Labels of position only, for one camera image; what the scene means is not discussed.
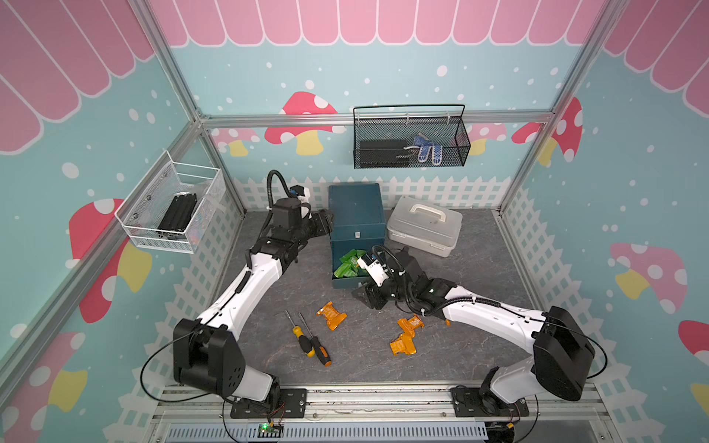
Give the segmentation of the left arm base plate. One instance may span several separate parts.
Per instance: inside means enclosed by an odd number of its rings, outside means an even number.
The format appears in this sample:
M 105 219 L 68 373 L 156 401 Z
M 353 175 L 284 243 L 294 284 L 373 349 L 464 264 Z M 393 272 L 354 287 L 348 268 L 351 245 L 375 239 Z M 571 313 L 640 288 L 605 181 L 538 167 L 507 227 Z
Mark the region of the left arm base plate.
M 307 396 L 306 389 L 276 387 L 261 402 L 239 398 L 232 404 L 230 417 L 232 419 L 303 418 Z

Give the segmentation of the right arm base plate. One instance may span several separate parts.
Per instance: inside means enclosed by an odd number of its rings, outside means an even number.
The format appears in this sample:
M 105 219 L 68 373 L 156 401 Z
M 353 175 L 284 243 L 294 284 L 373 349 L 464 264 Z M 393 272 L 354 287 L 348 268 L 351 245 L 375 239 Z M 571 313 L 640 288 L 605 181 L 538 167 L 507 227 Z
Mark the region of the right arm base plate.
M 530 415 L 527 403 L 506 403 L 480 387 L 458 385 L 450 389 L 455 415 L 461 417 L 501 417 L 514 421 Z

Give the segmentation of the green cookie packet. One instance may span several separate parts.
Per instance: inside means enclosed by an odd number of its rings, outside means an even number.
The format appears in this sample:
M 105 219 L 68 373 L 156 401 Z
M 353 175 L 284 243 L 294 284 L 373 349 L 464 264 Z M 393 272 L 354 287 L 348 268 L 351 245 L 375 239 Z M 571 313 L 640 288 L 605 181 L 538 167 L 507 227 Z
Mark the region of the green cookie packet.
M 336 279 L 341 278 L 353 278 L 359 275 L 358 265 L 352 262 L 342 263 L 334 272 L 333 275 Z
M 362 249 L 351 249 L 349 252 L 347 252 L 345 255 L 343 255 L 340 258 L 340 261 L 342 263 L 346 262 L 354 262 L 356 263 L 360 258 L 362 258 L 365 254 L 367 254 L 367 251 L 362 250 Z

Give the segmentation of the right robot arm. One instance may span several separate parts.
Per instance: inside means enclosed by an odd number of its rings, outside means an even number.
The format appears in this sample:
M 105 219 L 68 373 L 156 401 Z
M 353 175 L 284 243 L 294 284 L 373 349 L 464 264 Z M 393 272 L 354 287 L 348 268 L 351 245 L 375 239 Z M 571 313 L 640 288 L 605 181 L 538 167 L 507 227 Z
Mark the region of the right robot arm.
M 478 388 L 452 389 L 454 402 L 467 413 L 520 416 L 524 399 L 543 392 L 567 402 L 581 399 L 592 377 L 596 347 L 566 309 L 519 308 L 455 282 L 430 278 L 406 248 L 393 252 L 375 245 L 358 257 L 357 265 L 370 281 L 354 290 L 354 297 L 376 310 L 389 302 L 403 304 L 413 321 L 405 332 L 414 332 L 423 319 L 435 317 L 485 330 L 527 352 L 514 365 L 490 369 Z

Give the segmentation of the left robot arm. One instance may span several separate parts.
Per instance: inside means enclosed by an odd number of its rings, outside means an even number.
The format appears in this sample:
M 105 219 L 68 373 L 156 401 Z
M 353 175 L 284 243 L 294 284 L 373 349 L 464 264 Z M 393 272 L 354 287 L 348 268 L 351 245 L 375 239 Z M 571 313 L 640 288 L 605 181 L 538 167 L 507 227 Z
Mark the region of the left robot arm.
M 269 171 L 269 212 L 258 239 L 246 252 L 245 267 L 209 308 L 196 319 L 182 319 L 174 328 L 176 382 L 226 400 L 276 406 L 277 378 L 250 367 L 238 340 L 260 300 L 308 242 L 332 232 L 332 212 L 314 212 L 308 199 L 302 186 L 288 186 L 279 171 Z

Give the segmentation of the teal three-drawer cabinet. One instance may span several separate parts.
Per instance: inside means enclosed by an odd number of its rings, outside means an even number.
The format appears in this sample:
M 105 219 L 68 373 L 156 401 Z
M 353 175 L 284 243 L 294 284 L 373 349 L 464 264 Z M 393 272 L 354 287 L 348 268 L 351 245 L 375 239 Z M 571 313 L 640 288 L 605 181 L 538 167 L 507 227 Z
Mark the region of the teal three-drawer cabinet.
M 369 251 L 383 245 L 387 234 L 386 217 L 380 185 L 377 183 L 341 183 L 329 186 L 328 209 L 334 214 L 330 233 L 332 255 L 332 287 L 356 289 L 369 280 L 360 272 L 353 277 L 337 277 L 334 273 L 351 250 Z

